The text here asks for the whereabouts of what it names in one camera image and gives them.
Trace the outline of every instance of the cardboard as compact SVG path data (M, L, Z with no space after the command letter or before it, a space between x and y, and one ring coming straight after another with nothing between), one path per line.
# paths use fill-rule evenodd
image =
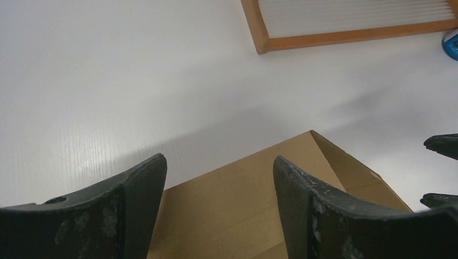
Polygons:
M310 131L164 191L148 258L287 258L278 155L356 197L410 210L380 176Z

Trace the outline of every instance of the open box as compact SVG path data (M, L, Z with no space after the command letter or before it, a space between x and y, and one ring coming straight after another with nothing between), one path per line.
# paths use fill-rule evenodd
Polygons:
M148 258L287 258L278 155L355 197L410 211L379 175L309 131L164 191Z

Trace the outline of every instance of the wooden edge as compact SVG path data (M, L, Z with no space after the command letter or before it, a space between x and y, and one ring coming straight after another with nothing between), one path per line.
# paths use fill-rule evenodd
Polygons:
M268 51L269 34L259 9L259 0L241 0L251 37L258 54Z
M339 31L314 35L302 35L269 39L266 51L298 49L364 40L385 39L423 33L452 30L458 27L458 19L373 28L355 31Z
M450 5L450 8L452 9L456 18L458 18L458 0L447 0L447 3Z

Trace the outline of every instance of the ribbed white surface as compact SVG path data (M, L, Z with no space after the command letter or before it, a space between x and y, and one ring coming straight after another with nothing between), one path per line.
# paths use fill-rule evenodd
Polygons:
M446 0L259 0L269 37L454 19Z

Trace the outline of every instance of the white surface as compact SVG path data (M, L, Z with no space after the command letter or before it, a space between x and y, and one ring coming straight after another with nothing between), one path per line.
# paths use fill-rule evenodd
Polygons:
M454 19L447 0L260 0L270 38Z
M457 193L458 63L442 33L256 54L238 0L0 1L0 205L162 152L167 187L315 129L414 209Z

